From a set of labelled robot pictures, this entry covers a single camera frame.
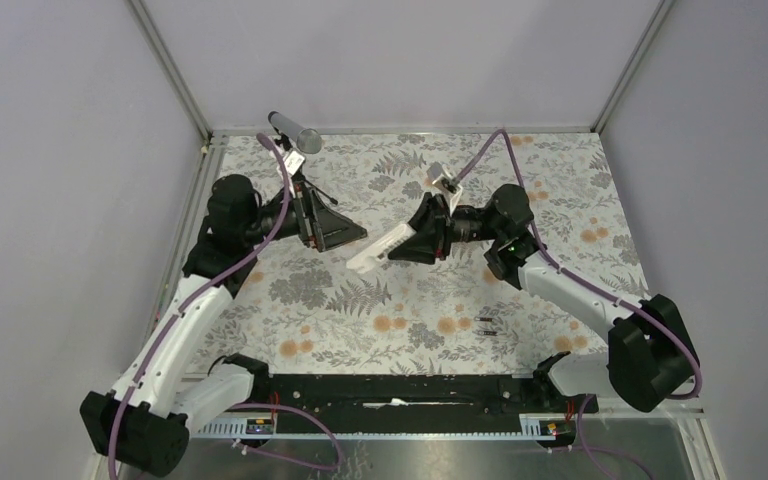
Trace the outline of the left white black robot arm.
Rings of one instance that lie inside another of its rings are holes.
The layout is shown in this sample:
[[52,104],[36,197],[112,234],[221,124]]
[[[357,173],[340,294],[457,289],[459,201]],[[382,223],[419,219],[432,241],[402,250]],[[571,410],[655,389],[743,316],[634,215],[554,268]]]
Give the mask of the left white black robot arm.
[[165,477],[190,438],[219,414],[236,404],[256,411],[275,402],[268,365],[239,353],[221,357],[212,374],[184,392],[178,382],[256,266],[263,241],[296,237],[324,252],[366,238],[366,229],[334,210],[335,203],[301,173],[269,202],[244,175],[214,182],[196,244],[155,331],[110,391],[89,392],[80,406],[110,477],[118,464]]

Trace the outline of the white remote control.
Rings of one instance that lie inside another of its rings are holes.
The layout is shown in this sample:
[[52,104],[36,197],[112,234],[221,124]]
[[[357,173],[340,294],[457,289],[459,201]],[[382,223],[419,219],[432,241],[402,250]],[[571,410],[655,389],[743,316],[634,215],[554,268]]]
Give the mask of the white remote control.
[[366,274],[378,268],[388,260],[388,255],[397,247],[416,235],[416,231],[407,223],[397,224],[378,240],[367,245],[346,262],[346,267],[358,274]]

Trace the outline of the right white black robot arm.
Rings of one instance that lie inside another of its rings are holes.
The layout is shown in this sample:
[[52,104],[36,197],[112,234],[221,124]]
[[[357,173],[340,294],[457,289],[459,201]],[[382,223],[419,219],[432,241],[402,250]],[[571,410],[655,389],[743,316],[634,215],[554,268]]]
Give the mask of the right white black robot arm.
[[665,400],[696,397],[702,376],[681,313],[668,297],[624,296],[552,258],[531,229],[534,215],[525,190],[499,187],[482,207],[450,207],[442,194],[426,193],[411,219],[382,239],[377,260],[432,265],[455,243],[487,241],[493,276],[554,304],[598,334],[604,354],[550,360],[546,377],[533,386],[535,402],[557,412],[575,395],[614,396],[651,412]]

